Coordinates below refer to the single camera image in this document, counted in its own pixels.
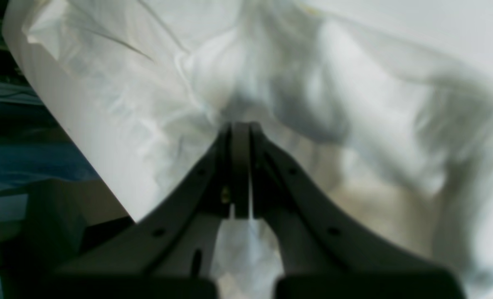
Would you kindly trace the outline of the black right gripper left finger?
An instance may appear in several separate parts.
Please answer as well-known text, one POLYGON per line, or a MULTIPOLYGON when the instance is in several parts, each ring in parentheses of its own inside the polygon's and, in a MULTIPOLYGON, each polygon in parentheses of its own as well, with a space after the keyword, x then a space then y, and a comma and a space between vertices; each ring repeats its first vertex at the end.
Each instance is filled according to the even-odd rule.
POLYGON ((216 299, 219 227, 249 216, 250 125, 225 125, 172 193, 140 223, 60 267, 45 299, 216 299))

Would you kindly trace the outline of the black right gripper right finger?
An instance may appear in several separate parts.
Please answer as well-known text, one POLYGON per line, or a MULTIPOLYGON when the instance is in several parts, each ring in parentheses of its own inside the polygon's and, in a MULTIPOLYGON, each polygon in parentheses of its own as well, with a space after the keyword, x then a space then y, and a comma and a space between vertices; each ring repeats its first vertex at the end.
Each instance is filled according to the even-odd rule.
POLYGON ((464 299, 433 262, 385 240, 332 203, 289 154, 250 125, 252 213, 279 243, 276 299, 464 299))

